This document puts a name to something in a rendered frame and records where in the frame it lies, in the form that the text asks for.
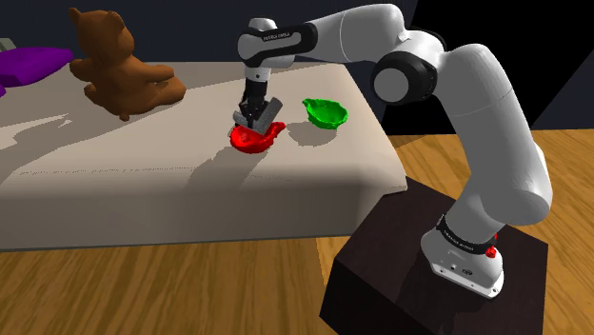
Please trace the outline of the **dark robot stand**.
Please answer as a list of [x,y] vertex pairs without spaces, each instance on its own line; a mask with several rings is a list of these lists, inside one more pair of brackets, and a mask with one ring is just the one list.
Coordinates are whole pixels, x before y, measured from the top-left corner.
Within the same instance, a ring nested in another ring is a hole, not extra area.
[[384,196],[335,257],[321,318],[338,335],[543,335],[547,244],[504,227],[503,291],[484,298],[434,274],[421,251],[453,199],[407,185]]

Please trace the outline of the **beige bed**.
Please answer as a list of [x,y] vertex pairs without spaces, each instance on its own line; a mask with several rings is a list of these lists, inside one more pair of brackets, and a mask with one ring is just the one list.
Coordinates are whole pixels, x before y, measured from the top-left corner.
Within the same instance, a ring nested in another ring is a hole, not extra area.
[[[406,190],[403,165],[347,69],[272,74],[286,128],[259,154],[229,141],[237,63],[178,63],[178,104],[121,122],[67,69],[0,98],[0,250],[341,236]],[[340,103],[322,129],[302,101]]]

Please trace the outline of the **purple pillow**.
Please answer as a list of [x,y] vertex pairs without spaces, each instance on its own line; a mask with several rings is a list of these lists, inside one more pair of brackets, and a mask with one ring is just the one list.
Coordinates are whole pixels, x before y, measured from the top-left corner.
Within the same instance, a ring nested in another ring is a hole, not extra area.
[[34,84],[73,59],[69,49],[28,47],[0,52],[0,85],[5,88]]

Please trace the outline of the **brown teddy bear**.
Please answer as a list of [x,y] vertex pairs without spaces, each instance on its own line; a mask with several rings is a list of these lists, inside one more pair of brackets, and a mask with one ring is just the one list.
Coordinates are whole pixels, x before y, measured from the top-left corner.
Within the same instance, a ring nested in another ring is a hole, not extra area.
[[84,59],[69,63],[73,76],[87,83],[91,102],[126,122],[133,115],[181,101],[186,87],[166,65],[149,65],[133,55],[134,39],[115,11],[69,9]]

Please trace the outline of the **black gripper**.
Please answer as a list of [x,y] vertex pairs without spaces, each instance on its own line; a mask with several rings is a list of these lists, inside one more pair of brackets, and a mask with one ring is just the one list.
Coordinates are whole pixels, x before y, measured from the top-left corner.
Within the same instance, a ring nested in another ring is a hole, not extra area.
[[238,105],[239,110],[233,114],[233,120],[236,125],[252,128],[254,132],[265,135],[283,107],[283,103],[276,97],[272,97],[260,117],[253,122],[252,106],[264,104],[267,81],[259,82],[247,78],[245,84],[244,100]]

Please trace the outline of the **green bowl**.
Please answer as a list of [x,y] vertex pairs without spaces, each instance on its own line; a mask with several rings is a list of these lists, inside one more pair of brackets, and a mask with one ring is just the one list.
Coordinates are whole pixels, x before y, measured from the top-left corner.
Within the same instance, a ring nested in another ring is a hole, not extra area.
[[327,99],[306,98],[302,101],[307,119],[322,129],[337,129],[348,119],[348,111],[338,102]]

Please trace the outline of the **red bowl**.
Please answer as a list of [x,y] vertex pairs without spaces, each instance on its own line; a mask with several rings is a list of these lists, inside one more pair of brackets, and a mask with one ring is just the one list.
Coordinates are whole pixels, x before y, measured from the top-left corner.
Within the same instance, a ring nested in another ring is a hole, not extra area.
[[236,126],[230,133],[230,144],[237,150],[247,154],[266,151],[274,144],[277,136],[286,128],[283,122],[273,122],[264,135],[249,128]]

